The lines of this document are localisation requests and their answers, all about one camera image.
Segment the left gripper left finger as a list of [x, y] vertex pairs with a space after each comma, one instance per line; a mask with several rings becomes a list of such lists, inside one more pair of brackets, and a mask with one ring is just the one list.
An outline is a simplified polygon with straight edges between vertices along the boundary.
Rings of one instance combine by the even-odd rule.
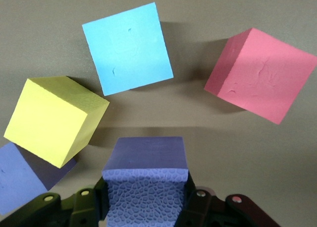
[[98, 227], [109, 212], [108, 185], [103, 178], [66, 199], [47, 192], [0, 222], [2, 227]]

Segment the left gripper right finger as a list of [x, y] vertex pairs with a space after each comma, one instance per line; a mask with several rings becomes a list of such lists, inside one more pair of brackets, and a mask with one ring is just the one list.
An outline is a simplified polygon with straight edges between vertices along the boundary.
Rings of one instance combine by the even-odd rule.
[[213, 190], [197, 187], [191, 175], [185, 184], [185, 201], [176, 227], [278, 227], [249, 197], [232, 194], [220, 200]]

